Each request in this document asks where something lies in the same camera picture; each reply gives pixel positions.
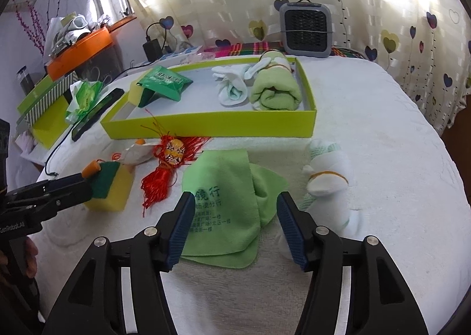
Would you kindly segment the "person's left hand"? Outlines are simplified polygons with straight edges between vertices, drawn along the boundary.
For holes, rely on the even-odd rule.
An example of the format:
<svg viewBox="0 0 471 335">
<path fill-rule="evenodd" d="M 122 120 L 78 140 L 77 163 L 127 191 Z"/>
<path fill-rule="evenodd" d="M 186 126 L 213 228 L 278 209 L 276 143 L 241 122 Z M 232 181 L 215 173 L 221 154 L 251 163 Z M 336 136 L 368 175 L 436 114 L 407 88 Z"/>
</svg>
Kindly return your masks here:
<svg viewBox="0 0 471 335">
<path fill-rule="evenodd" d="M 37 273 L 37 255 L 38 249 L 31 238 L 25 240 L 26 249 L 26 276 L 30 279 L 34 278 Z"/>
</svg>

